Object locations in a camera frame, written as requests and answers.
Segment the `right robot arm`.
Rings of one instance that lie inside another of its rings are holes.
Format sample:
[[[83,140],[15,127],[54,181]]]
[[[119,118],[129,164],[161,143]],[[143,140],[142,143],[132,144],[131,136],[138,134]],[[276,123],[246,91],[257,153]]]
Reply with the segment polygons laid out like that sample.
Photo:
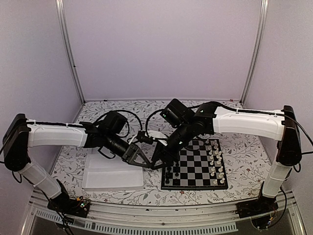
[[[271,199],[276,197],[291,168],[302,159],[300,125],[288,105],[281,110],[262,111],[231,108],[216,101],[186,107],[173,99],[159,113],[175,130],[168,137],[159,131],[146,130],[147,137],[162,144],[158,157],[173,160],[198,135],[235,133],[277,141],[276,157],[262,183],[261,196],[253,202],[256,213],[264,213],[271,207]]]

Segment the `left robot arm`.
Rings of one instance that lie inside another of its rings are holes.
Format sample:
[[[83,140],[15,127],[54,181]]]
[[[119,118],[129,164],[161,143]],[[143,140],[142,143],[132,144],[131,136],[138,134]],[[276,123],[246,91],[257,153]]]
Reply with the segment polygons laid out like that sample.
[[[39,188],[61,212],[69,212],[73,203],[66,189],[31,159],[29,148],[106,148],[129,165],[149,168],[151,163],[141,148],[127,143],[118,135],[126,123],[127,119],[114,111],[110,111],[103,120],[80,123],[37,122],[27,119],[25,114],[17,114],[3,137],[4,165]]]

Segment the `white plastic tray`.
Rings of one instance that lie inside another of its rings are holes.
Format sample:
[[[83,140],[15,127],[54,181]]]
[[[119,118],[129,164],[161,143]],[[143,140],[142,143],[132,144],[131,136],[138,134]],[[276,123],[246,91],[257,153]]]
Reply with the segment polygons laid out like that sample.
[[[119,158],[109,160],[100,154],[88,154],[82,188],[85,191],[143,189],[143,170],[139,166],[128,165]]]

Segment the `black and silver chessboard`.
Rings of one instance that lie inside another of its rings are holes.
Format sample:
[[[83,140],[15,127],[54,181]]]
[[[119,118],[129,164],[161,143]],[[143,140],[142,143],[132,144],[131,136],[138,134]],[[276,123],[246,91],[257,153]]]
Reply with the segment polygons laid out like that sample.
[[[208,139],[206,141],[193,139],[186,148],[179,152],[179,161],[173,166],[162,169],[161,189],[162,190],[225,190],[228,189],[226,170],[220,141],[218,139]],[[216,140],[218,145],[212,146],[211,141]],[[214,154],[214,148],[219,148],[222,159],[218,160]],[[173,167],[178,167],[179,177],[175,176]],[[165,183],[167,179],[165,174],[170,172],[169,184]],[[174,186],[173,181],[179,181],[179,186]]]

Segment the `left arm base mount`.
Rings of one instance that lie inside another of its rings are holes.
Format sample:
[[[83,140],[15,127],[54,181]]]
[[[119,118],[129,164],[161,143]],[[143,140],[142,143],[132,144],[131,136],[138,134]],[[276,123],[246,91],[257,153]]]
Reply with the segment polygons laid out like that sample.
[[[82,196],[73,199],[66,195],[59,195],[49,200],[47,208],[59,213],[87,218],[90,209],[90,200],[84,199]]]

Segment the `aluminium front rail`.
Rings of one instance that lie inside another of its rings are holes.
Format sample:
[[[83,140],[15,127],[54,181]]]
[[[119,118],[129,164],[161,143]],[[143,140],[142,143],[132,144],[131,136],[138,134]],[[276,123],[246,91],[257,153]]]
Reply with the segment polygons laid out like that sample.
[[[35,191],[22,225],[23,235],[304,235],[306,229],[291,191],[277,196],[273,226],[259,229],[241,218],[236,202],[193,206],[135,206],[93,202],[85,218],[70,217],[64,228],[58,214]]]

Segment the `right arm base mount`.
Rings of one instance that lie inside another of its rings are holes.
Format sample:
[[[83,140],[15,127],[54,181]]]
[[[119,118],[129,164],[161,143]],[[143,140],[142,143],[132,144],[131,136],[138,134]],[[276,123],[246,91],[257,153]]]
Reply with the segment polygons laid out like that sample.
[[[235,213],[240,218],[252,217],[252,225],[259,230],[269,228],[277,215],[276,198],[258,198],[236,204]]]

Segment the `aluminium frame post left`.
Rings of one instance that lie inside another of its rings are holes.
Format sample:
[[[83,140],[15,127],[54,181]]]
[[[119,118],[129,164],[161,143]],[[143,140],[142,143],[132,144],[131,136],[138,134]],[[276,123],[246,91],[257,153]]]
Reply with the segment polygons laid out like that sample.
[[[67,55],[67,60],[70,67],[70,72],[72,75],[73,83],[77,92],[77,95],[79,97],[79,100],[81,104],[85,104],[85,97],[83,94],[83,89],[79,80],[78,72],[77,72],[77,66],[75,63],[74,55],[72,52],[71,44],[70,44],[70,38],[67,28],[67,21],[66,21],[66,14],[65,14],[65,8],[64,8],[64,1],[63,0],[56,0],[56,9],[57,9],[57,15],[61,30],[61,35],[64,41],[65,51]]]

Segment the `aluminium frame post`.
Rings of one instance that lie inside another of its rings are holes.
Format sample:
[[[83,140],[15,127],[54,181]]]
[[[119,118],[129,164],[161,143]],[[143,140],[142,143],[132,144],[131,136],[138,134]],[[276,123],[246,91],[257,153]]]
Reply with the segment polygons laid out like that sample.
[[[72,75],[73,83],[77,92],[77,95],[79,97],[79,100],[81,104],[85,104],[85,97],[83,94],[83,89],[79,80],[78,72],[77,72],[77,66],[75,63],[74,55],[72,52],[71,44],[70,44],[70,38],[67,28],[67,21],[66,21],[66,14],[65,14],[65,8],[64,8],[64,1],[63,0],[56,0],[56,9],[57,9],[57,15],[61,30],[61,35],[64,41],[65,51],[67,55],[67,60],[70,67],[70,72]]]
[[[269,4],[269,0],[261,0],[260,14],[259,14],[259,20],[257,24],[255,43],[254,43],[254,47],[252,51],[251,61],[248,67],[244,89],[243,89],[241,99],[240,99],[240,103],[243,106],[245,105],[247,101],[248,93],[249,93],[249,90],[253,81],[254,73],[256,70],[256,66],[257,66],[259,52],[261,49],[262,39],[263,39],[265,27],[266,27],[268,4]]]

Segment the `aluminium frame post right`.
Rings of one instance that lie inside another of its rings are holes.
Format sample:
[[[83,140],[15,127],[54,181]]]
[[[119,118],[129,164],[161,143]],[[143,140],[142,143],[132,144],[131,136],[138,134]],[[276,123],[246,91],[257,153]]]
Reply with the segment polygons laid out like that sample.
[[[248,67],[244,89],[243,89],[241,99],[240,99],[240,103],[243,106],[245,105],[247,101],[248,93],[249,93],[249,90],[253,81],[254,73],[256,70],[256,66],[257,66],[259,52],[261,49],[262,39],[263,39],[265,27],[266,27],[268,4],[269,4],[269,0],[261,0],[260,14],[259,14],[259,20],[257,24],[255,43],[254,43],[254,47],[252,51],[251,61]]]

